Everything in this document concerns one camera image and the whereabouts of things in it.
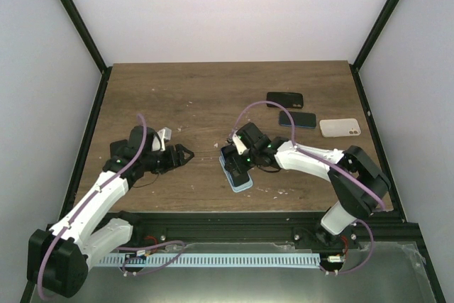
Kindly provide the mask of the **light blue phone case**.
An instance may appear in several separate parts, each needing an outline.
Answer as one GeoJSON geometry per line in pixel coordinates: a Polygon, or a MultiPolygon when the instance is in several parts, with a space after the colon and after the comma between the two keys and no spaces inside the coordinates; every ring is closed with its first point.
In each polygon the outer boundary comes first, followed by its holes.
{"type": "Polygon", "coordinates": [[[245,175],[241,175],[239,180],[238,179],[235,180],[232,178],[231,174],[225,169],[225,160],[222,155],[219,157],[219,162],[233,192],[239,193],[247,189],[250,189],[253,186],[253,180],[248,173],[246,173],[245,175]]]}

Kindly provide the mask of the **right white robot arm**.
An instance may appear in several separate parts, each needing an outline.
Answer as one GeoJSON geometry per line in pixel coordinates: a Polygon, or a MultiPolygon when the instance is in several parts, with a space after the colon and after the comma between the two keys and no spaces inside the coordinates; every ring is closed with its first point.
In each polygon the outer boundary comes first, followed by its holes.
{"type": "Polygon", "coordinates": [[[324,150],[294,143],[277,137],[261,138],[257,143],[234,136],[222,147],[220,162],[232,190],[251,188],[249,172],[265,168],[303,172],[330,182],[337,202],[323,215],[314,229],[316,242],[332,248],[349,225],[383,211],[383,198],[391,183],[388,177],[361,148],[352,145],[347,150],[324,150]]]}

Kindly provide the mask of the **dark blue phone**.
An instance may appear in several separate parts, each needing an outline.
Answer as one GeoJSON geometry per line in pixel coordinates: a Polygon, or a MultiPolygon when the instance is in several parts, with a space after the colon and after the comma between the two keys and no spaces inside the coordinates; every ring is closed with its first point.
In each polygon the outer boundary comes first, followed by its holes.
{"type": "MultiPolygon", "coordinates": [[[[294,126],[297,128],[315,128],[316,127],[316,114],[290,111],[289,115],[292,117],[294,126]]],[[[280,111],[278,124],[281,126],[291,126],[291,121],[286,112],[280,111]]]]}

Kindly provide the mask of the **white phone case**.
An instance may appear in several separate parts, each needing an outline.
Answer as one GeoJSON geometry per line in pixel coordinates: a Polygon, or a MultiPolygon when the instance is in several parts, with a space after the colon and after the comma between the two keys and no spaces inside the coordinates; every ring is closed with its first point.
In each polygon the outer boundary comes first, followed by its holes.
{"type": "Polygon", "coordinates": [[[326,119],[319,121],[321,135],[325,138],[359,136],[361,129],[356,119],[326,119]]]}

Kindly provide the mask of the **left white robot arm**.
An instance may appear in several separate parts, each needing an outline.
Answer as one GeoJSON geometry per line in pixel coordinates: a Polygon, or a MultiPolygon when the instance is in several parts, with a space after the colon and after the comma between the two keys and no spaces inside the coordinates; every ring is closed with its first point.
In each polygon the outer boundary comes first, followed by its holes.
{"type": "Polygon", "coordinates": [[[136,126],[127,139],[112,142],[110,158],[79,203],[49,229],[32,234],[27,278],[36,284],[41,299],[50,298],[47,291],[74,296],[105,255],[124,245],[136,249],[144,243],[145,232],[135,214],[122,211],[105,226],[99,223],[145,173],[163,175],[194,157],[181,144],[168,145],[170,139],[169,128],[136,126]]]}

